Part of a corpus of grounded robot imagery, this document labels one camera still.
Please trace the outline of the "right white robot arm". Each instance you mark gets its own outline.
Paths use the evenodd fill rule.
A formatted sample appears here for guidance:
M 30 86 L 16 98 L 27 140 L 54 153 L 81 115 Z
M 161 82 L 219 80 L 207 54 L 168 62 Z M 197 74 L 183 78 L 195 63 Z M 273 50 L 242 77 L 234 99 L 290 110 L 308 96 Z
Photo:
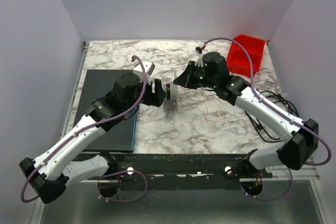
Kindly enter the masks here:
M 285 165 L 299 170 L 318 147 L 318 123 L 312 119 L 304 121 L 279 108 L 260 93 L 253 93 L 248 81 L 229 73 L 226 60 L 219 53 L 206 53 L 202 60 L 201 67 L 190 61 L 173 83 L 188 89 L 212 88 L 220 99 L 253 115 L 282 141 L 277 146 L 249 152 L 243 159 L 246 169 L 262 170 Z

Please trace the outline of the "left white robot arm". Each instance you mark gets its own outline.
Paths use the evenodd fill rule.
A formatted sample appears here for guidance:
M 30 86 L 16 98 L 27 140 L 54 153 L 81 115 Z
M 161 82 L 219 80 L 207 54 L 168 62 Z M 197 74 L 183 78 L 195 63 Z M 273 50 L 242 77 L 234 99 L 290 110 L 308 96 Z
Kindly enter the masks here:
M 38 157 L 20 162 L 26 176 L 24 186 L 31 185 L 36 197 L 48 204 L 60 197 L 71 184 L 105 175 L 114 165 L 110 155 L 99 154 L 79 162 L 74 158 L 124 121 L 125 116 L 139 104 L 160 107 L 166 96 L 159 79 L 153 82 L 142 80 L 130 72 L 121 75 L 113 89 L 95 100 L 67 135 Z

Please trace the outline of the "red plastic bin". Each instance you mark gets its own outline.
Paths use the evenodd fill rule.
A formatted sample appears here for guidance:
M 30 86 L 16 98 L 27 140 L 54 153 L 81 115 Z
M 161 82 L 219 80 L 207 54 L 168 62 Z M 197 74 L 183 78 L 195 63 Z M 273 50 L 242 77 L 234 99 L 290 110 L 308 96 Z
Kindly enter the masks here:
M 253 64 L 254 76 L 257 72 L 260 71 L 266 41 L 244 34 L 235 37 L 234 41 L 238 42 L 248 52 Z M 230 72 L 250 78 L 250 63 L 248 57 L 244 51 L 234 42 L 229 49 L 227 66 Z

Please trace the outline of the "white perforated cable spool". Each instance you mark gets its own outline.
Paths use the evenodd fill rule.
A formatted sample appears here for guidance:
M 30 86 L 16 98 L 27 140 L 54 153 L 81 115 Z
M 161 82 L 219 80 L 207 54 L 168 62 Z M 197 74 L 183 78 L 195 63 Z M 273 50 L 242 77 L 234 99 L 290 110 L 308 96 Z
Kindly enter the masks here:
M 177 85 L 173 83 L 176 77 L 177 77 L 176 72 L 173 71 L 173 72 L 168 72 L 162 78 L 163 90 L 167 94 L 163 102 L 163 111 L 165 114 L 177 112 L 179 93 L 178 93 Z

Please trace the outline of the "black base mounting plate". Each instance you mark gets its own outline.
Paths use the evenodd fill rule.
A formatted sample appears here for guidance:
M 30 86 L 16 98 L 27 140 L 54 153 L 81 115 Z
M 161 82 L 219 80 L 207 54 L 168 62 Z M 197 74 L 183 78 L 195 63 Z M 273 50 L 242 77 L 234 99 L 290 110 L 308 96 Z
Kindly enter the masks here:
M 257 176 L 271 178 L 272 173 L 246 167 L 243 154 L 127 154 L 103 152 L 108 173 L 133 168 L 105 178 L 99 185 L 112 189 L 148 190 L 239 190 L 240 179 L 252 181 Z

